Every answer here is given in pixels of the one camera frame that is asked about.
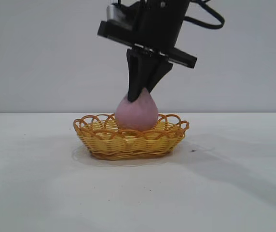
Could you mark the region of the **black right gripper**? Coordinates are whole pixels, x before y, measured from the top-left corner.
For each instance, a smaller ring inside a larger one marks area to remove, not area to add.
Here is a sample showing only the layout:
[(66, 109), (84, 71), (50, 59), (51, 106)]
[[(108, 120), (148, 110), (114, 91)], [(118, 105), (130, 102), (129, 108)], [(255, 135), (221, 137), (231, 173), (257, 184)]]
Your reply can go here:
[[(185, 18), (188, 0), (138, 0), (130, 5), (121, 1), (107, 6), (107, 19), (97, 34), (127, 46), (140, 45), (164, 54), (174, 63), (194, 68), (197, 58), (175, 47)], [(136, 101), (145, 87), (152, 92), (171, 71), (173, 63), (128, 49), (128, 101)]]

